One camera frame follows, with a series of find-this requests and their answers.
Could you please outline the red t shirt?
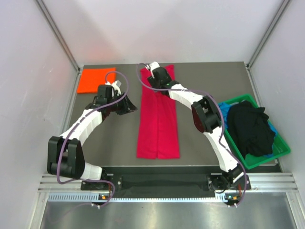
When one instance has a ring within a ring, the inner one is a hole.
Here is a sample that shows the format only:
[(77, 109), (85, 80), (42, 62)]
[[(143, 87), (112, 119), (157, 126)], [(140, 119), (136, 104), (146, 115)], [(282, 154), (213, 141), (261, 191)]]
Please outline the red t shirt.
[(142, 87), (137, 158), (179, 159), (176, 102)]

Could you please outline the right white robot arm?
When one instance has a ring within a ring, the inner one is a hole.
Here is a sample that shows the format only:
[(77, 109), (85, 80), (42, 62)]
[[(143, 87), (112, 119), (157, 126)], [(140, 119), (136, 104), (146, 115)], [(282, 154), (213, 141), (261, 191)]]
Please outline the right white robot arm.
[(244, 168), (231, 152), (224, 137), (224, 117), (217, 102), (209, 94), (197, 94), (173, 80), (169, 72), (157, 62), (146, 65), (145, 68), (151, 74), (147, 79), (151, 88), (191, 110), (196, 129), (207, 137), (216, 154), (222, 170), (220, 179), (223, 189), (235, 188), (244, 176)]

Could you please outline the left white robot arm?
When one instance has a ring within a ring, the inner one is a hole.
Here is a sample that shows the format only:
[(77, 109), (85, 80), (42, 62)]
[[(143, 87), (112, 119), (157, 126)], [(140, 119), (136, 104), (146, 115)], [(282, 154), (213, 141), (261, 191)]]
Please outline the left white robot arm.
[(124, 115), (137, 110), (125, 92), (120, 90), (120, 81), (98, 86), (97, 95), (89, 103), (78, 120), (60, 136), (48, 141), (47, 172), (71, 179), (91, 180), (97, 189), (108, 184), (108, 178), (100, 166), (85, 162), (82, 146), (94, 129), (110, 113)]

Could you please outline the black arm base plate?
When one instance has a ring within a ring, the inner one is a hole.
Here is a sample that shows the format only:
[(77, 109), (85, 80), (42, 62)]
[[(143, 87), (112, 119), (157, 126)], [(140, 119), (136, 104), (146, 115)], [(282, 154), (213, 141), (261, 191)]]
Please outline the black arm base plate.
[(224, 190), (218, 166), (104, 167), (102, 177), (115, 185), (116, 198), (201, 198), (216, 193), (250, 190), (248, 176)]

